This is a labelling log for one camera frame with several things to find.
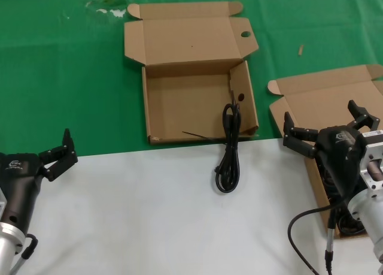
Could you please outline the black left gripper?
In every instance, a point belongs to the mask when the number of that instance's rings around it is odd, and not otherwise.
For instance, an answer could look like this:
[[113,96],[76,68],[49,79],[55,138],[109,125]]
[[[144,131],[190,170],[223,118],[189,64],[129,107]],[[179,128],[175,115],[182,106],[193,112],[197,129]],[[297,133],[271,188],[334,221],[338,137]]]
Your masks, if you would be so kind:
[[64,131],[61,146],[39,155],[1,153],[1,191],[7,200],[1,222],[27,231],[43,176],[53,182],[77,162],[74,141],[68,128]]

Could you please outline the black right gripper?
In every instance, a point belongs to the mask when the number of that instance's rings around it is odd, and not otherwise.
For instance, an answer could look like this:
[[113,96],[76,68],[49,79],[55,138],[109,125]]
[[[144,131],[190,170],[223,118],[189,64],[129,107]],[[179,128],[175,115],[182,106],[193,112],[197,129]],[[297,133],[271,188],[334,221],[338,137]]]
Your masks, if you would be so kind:
[[347,126],[333,126],[320,132],[316,129],[295,127],[290,113],[286,111],[283,146],[310,159],[317,155],[340,195],[352,198],[357,193],[360,181],[360,151],[354,146],[356,130],[367,126],[370,131],[377,131],[380,119],[371,115],[364,107],[358,106],[354,100],[349,101],[348,110],[354,120]]

